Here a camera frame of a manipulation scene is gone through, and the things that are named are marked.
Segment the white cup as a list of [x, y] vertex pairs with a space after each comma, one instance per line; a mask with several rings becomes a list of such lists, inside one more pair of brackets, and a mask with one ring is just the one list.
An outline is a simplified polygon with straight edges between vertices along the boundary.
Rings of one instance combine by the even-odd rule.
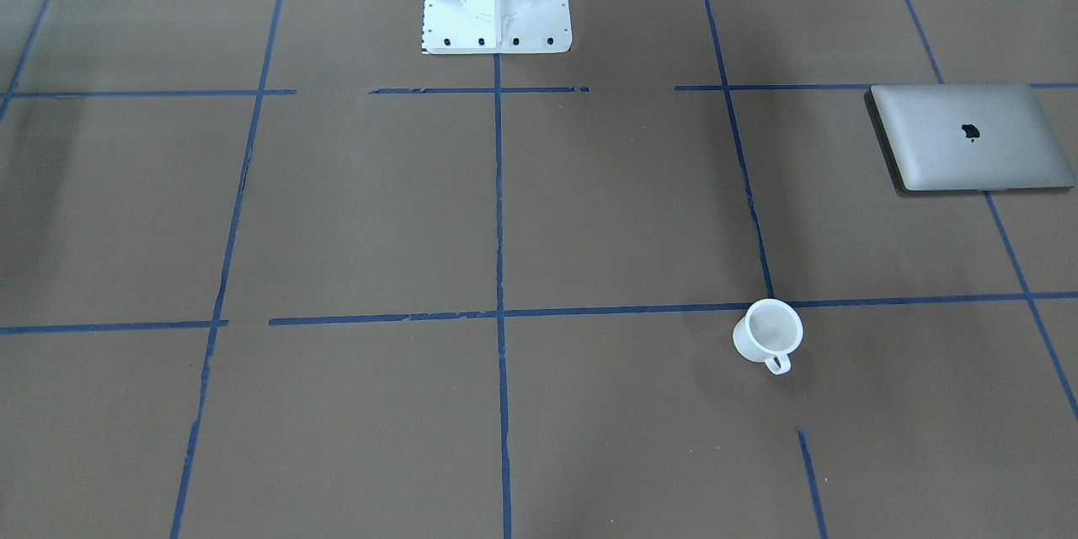
[[779, 300], [759, 300], [740, 318], [732, 332], [735, 349], [747, 361], [765, 364], [780, 376], [792, 370], [792, 355], [801, 346], [804, 324], [798, 312]]

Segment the grey closed laptop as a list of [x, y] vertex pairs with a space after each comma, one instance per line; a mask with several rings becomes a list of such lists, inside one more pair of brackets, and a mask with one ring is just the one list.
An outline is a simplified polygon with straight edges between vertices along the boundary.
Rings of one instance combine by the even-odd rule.
[[1027, 83], [875, 83], [901, 189], [1073, 189], [1075, 171]]

